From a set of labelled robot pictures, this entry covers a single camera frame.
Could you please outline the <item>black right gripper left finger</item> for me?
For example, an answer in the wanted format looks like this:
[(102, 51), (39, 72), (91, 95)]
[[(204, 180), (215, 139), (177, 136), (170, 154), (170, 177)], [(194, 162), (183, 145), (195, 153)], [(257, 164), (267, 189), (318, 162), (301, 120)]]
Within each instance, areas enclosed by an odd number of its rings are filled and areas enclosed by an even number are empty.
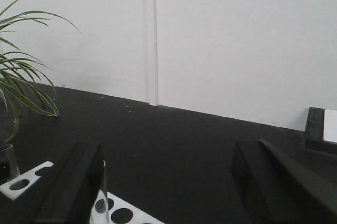
[(33, 223), (89, 223), (102, 182), (100, 144), (75, 143), (38, 181), (41, 201)]

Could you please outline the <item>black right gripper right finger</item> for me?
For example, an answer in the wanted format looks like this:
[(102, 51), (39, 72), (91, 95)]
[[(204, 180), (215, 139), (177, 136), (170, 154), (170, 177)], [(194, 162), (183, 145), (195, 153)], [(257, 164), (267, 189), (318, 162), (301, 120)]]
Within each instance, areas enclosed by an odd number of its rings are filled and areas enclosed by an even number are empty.
[(249, 223), (336, 223), (336, 157), (264, 139), (236, 142), (231, 173)]

